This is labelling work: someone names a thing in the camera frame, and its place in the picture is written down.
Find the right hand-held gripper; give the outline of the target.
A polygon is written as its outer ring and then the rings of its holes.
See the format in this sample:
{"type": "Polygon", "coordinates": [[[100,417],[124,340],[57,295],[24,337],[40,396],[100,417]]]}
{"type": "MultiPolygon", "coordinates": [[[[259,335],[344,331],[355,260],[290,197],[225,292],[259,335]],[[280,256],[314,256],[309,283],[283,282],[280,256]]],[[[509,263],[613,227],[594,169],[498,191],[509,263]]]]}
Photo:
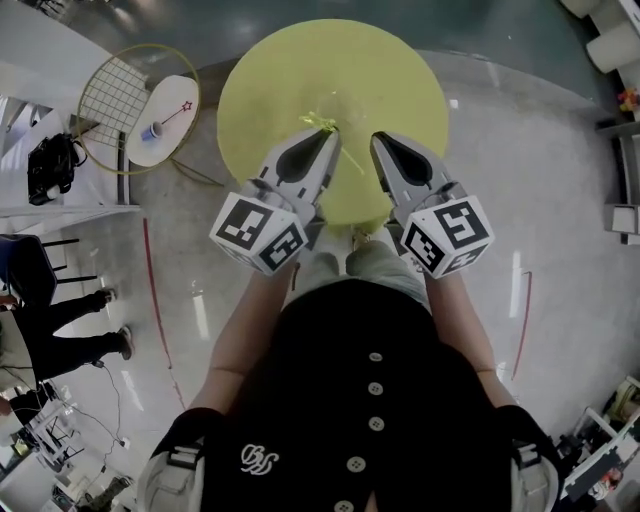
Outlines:
{"type": "MultiPolygon", "coordinates": [[[[430,184],[437,173],[446,175],[438,155],[405,135],[374,133],[371,151],[395,201],[410,201],[413,184],[430,184]]],[[[474,264],[495,241],[479,199],[457,181],[409,207],[402,219],[391,218],[386,227],[398,252],[407,253],[434,279],[474,264]]]]}

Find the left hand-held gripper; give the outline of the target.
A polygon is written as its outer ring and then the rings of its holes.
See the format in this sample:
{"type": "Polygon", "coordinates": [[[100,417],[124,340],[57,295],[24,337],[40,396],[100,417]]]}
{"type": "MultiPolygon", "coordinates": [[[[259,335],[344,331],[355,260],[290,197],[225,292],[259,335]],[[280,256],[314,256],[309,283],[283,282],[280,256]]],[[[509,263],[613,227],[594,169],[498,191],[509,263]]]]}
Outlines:
{"type": "Polygon", "coordinates": [[[315,243],[324,224],[317,201],[340,149],[338,132],[317,128],[276,145],[259,175],[228,194],[209,237],[235,261],[265,275],[277,273],[315,243]]]}

